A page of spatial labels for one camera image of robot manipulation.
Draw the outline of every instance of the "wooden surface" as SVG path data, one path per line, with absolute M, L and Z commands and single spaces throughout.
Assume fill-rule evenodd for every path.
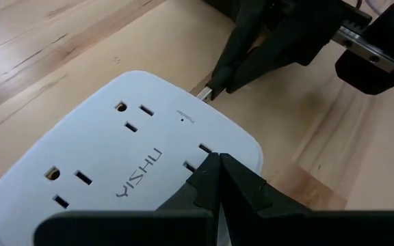
M 196 93 L 232 28 L 200 0 L 0 0 L 0 177 L 125 71 Z M 262 176 L 297 201 L 394 208 L 394 89 L 372 97 L 342 82 L 342 51 L 330 43 L 310 66 L 277 70 L 211 105 L 257 139 Z

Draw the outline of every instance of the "black plastic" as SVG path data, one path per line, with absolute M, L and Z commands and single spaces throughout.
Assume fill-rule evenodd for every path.
M 367 28 L 363 37 L 394 58 L 394 4 Z M 340 79 L 366 94 L 376 95 L 394 87 L 394 71 L 385 72 L 350 51 L 344 52 L 335 68 Z
M 217 153 L 156 211 L 61 213 L 34 244 L 215 246 L 220 196 L 232 246 L 394 244 L 394 211 L 311 211 Z
M 357 32 L 371 17 L 341 0 L 206 0 L 236 26 L 207 87 L 212 99 L 233 93 L 263 74 L 292 63 L 307 66 L 342 25 Z M 250 50 L 264 26 L 272 34 Z
M 220 158 L 209 154 L 156 211 L 68 212 L 41 223 L 34 245 L 217 245 Z

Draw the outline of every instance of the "outlet slot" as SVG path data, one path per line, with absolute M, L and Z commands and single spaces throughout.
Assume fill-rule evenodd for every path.
M 81 181 L 85 182 L 87 185 L 90 185 L 92 183 L 92 180 L 88 178 L 86 175 L 82 174 L 79 170 L 75 172 L 75 175 L 81 179 Z
M 130 123 L 126 122 L 125 126 L 130 129 L 130 131 L 133 131 L 134 133 L 137 132 L 137 128 L 131 125 Z
M 187 161 L 185 161 L 183 163 L 183 166 L 186 167 L 186 169 L 188 169 L 191 172 L 195 172 L 196 171 L 196 168 L 193 167 L 191 164 L 189 164 L 189 162 L 187 162 Z
M 153 116 L 155 113 L 153 111 L 151 111 L 150 109 L 147 109 L 147 107 L 145 107 L 144 105 L 140 106 L 140 109 L 144 112 L 146 112 L 149 116 Z
M 201 143 L 198 147 L 201 148 L 203 151 L 205 151 L 208 154 L 212 153 L 212 150 L 210 148 L 208 148 L 207 146 L 205 146 L 203 143 Z
M 60 171 L 56 167 L 52 167 L 49 171 L 45 173 L 45 177 L 49 180 L 56 180 L 60 177 Z
M 59 195 L 55 195 L 53 197 L 53 200 L 55 200 L 60 206 L 62 206 L 63 208 L 68 208 L 69 203 L 65 200 L 63 200 L 63 198 L 61 198 Z
M 115 109 L 118 110 L 119 112 L 124 112 L 127 109 L 127 105 L 125 103 L 123 103 L 122 101 L 120 101 L 120 103 L 118 103 L 115 106 Z

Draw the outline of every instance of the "yishu logo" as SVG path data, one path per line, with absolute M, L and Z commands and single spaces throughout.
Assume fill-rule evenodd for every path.
M 149 165 L 153 165 L 156 163 L 159 158 L 162 156 L 162 152 L 160 152 L 158 149 L 153 148 L 153 154 L 156 157 L 152 157 L 151 155 L 147 155 L 147 157 L 144 159 L 145 165 L 137 167 L 137 169 L 130 175 L 129 181 L 126 182 L 126 184 L 123 185 L 124 187 L 124 192 L 119 194 L 116 193 L 116 197 L 128 197 L 129 194 L 127 193 L 129 191 L 129 187 L 132 189 L 135 189 L 136 186 L 141 182 L 143 179 L 144 175 L 149 172 L 150 169 L 147 169 Z
M 176 112 L 179 113 L 179 114 L 180 114 L 182 117 L 184 117 L 185 119 L 189 120 L 192 124 L 194 123 L 194 121 L 192 120 L 192 118 L 189 117 L 186 113 L 183 113 L 183 112 L 180 111 L 180 110 L 177 110 Z

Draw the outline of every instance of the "electrical outlet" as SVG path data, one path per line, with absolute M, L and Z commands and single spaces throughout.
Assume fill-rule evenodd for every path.
M 0 179 L 0 245 L 32 245 L 36 227 L 64 211 L 155 210 L 212 151 L 261 171 L 259 144 L 220 112 L 155 75 L 122 74 Z

